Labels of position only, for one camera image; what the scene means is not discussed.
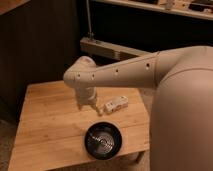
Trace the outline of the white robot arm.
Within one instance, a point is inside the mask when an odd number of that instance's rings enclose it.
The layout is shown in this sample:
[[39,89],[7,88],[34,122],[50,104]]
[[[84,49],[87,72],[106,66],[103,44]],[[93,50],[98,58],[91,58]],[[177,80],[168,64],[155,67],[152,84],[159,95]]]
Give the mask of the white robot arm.
[[96,87],[154,87],[150,171],[213,171],[213,46],[191,46],[97,66],[82,56],[63,75],[80,102]]

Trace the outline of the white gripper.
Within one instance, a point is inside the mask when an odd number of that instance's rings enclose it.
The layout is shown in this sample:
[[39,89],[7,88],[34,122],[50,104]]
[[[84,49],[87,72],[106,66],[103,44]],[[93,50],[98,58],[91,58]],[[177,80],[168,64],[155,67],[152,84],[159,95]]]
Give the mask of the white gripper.
[[83,87],[76,90],[76,99],[80,103],[77,104],[78,109],[82,109],[81,104],[90,104],[94,110],[99,111],[99,108],[96,104],[97,92],[94,87]]

